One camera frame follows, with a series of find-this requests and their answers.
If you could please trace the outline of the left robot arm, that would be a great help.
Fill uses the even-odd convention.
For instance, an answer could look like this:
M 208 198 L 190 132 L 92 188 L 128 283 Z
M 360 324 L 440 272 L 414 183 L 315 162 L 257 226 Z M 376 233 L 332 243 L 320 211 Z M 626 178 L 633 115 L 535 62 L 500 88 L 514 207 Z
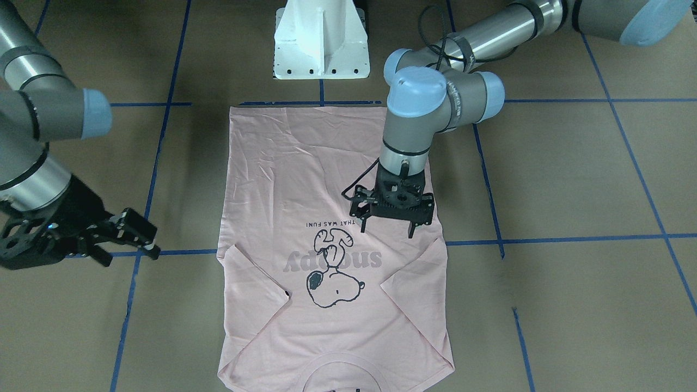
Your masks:
M 678 25 L 690 1 L 512 1 L 501 11 L 421 50 L 399 49 L 383 67 L 390 92 L 373 189 L 355 182 L 350 215 L 409 223 L 408 237 L 433 223 L 425 167 L 433 138 L 495 117 L 505 102 L 498 75 L 478 71 L 523 43 L 571 29 L 624 46 L 654 45 Z

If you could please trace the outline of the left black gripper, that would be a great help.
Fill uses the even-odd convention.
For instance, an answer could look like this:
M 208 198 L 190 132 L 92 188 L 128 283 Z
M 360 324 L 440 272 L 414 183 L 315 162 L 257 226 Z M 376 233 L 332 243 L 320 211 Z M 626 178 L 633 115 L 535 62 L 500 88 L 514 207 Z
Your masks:
M 373 167 L 377 167 L 373 189 L 359 185 L 359 181 Z M 410 175 L 408 163 L 402 164 L 397 174 L 390 172 L 380 163 L 372 164 L 349 187 L 353 195 L 349 214 L 360 221 L 361 232 L 366 232 L 371 217 L 388 218 L 409 222 L 410 226 L 431 225 L 435 201 L 432 193 L 426 193 L 425 171 Z

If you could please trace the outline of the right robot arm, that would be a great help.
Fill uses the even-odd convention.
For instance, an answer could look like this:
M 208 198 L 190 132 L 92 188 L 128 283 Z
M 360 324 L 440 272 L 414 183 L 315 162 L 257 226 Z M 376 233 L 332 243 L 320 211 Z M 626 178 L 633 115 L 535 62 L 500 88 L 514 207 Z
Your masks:
M 102 199 L 50 152 L 50 142 L 104 136 L 111 105 L 80 89 L 45 49 L 10 1 L 1 3 L 2 266 L 22 270 L 89 256 L 109 266 L 105 242 L 156 260 L 156 226 L 134 209 L 112 214 Z

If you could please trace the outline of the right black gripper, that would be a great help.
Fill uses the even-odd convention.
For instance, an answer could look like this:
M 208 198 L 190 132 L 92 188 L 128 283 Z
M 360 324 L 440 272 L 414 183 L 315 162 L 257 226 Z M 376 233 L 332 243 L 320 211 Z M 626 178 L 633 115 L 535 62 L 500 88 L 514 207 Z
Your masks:
M 8 216 L 1 241 L 1 265 L 7 270 L 54 265 L 75 255 L 110 266 L 114 257 L 100 243 L 131 246 L 152 260 L 161 252 L 155 244 L 156 226 L 129 207 L 110 213 L 77 176 L 48 206 L 21 212 L 2 201 L 2 213 Z

